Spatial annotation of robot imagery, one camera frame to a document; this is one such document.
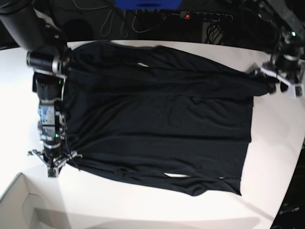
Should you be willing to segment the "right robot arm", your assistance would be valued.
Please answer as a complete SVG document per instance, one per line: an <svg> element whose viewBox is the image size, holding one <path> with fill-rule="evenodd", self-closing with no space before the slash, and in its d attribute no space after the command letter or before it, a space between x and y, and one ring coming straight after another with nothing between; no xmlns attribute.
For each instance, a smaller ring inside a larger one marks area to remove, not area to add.
<svg viewBox="0 0 305 229"><path fill-rule="evenodd" d="M27 51L26 63L34 70L32 90L39 99L38 133L43 149L36 156L47 176L59 176L62 167L78 156L67 143L67 112L64 91L70 73L71 48L51 12L40 12L32 0L2 0L0 20L14 39Z"/></svg>

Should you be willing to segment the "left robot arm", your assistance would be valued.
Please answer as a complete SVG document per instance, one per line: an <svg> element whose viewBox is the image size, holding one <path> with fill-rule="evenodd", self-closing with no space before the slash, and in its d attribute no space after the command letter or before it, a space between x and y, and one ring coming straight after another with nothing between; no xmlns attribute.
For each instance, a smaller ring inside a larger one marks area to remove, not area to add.
<svg viewBox="0 0 305 229"><path fill-rule="evenodd" d="M253 73L261 76L269 87L269 93L288 92L292 98L305 96L305 24L287 6L285 0L254 0L256 15L270 23L278 38L270 60L256 66Z"/></svg>

